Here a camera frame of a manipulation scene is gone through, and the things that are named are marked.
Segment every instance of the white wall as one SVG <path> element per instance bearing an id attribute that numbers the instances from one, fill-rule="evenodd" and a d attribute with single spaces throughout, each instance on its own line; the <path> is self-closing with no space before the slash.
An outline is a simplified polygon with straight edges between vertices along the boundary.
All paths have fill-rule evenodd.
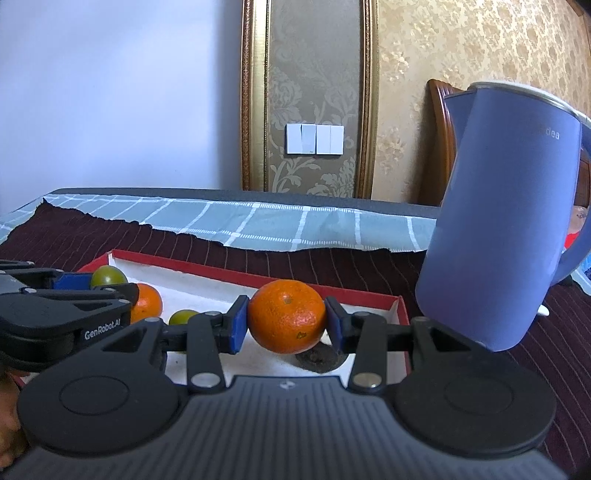
<path id="1" fill-rule="evenodd" d="M 61 187 L 238 189 L 242 0 L 1 0 L 0 215 Z"/>

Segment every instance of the blue gripper pad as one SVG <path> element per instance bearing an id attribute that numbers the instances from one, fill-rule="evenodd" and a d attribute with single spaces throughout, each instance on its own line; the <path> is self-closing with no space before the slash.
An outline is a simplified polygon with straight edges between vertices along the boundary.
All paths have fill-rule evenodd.
<path id="1" fill-rule="evenodd" d="M 64 273 L 54 282 L 56 290 L 90 290 L 92 273 Z"/>
<path id="2" fill-rule="evenodd" d="M 237 306 L 238 302 L 242 302 L 238 306 L 238 311 L 234 313 L 232 310 Z M 230 352 L 229 353 L 238 353 L 242 348 L 242 344 L 244 343 L 244 337 L 246 336 L 246 331 L 248 330 L 248 321 L 247 321 L 247 312 L 248 309 L 248 297 L 244 300 L 241 300 L 239 297 L 234 305 L 228 311 L 228 314 L 234 315 L 233 322 L 232 322 L 232 330 L 230 332 Z"/>
<path id="3" fill-rule="evenodd" d="M 325 300 L 326 306 L 326 331 L 329 333 L 330 343 L 334 350 L 342 351 L 343 347 L 343 330 L 341 326 L 341 319 L 335 312 L 330 303 Z"/>

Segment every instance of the patterned wallpaper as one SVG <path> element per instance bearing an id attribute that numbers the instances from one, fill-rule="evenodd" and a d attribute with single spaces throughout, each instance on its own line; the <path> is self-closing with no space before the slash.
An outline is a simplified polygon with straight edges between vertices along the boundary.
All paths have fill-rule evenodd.
<path id="1" fill-rule="evenodd" d="M 359 0 L 273 0 L 268 190 L 351 197 L 359 131 Z M 285 153 L 287 123 L 345 126 L 340 157 Z"/>
<path id="2" fill-rule="evenodd" d="M 417 198 L 434 118 L 426 83 L 488 79 L 547 90 L 591 113 L 583 17 L 566 0 L 379 0 L 378 140 L 372 198 Z"/>

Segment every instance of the wooden furniture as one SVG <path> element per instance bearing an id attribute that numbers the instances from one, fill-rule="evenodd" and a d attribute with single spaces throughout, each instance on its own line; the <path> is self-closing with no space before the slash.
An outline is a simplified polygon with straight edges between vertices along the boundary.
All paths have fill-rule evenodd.
<path id="1" fill-rule="evenodd" d="M 585 14 L 585 10 L 583 10 L 583 7 L 581 7 L 576 0 L 566 0 L 566 2 L 570 5 L 578 17 L 582 17 Z"/>
<path id="2" fill-rule="evenodd" d="M 418 202 L 422 205 L 437 206 L 443 200 L 443 194 L 452 173 L 453 162 L 456 159 L 456 139 L 453 133 L 452 119 L 444 99 L 452 93 L 463 90 L 435 79 L 429 80 L 427 85 L 433 101 L 437 131 L 431 154 L 423 171 Z M 579 181 L 574 204 L 583 207 L 588 207 L 591 199 L 591 171 L 588 160 L 587 154 L 581 150 Z"/>

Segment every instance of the orange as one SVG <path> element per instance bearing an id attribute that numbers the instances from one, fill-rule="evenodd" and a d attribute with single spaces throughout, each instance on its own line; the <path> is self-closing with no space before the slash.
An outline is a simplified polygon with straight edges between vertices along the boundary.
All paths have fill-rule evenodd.
<path id="1" fill-rule="evenodd" d="M 326 325 L 322 297 L 297 280 L 275 280 L 248 303 L 248 328 L 261 346 L 275 353 L 300 353 L 320 341 Z"/>
<path id="2" fill-rule="evenodd" d="M 162 297 L 158 290 L 145 283 L 138 283 L 139 297 L 131 309 L 131 323 L 139 322 L 147 317 L 162 315 Z"/>

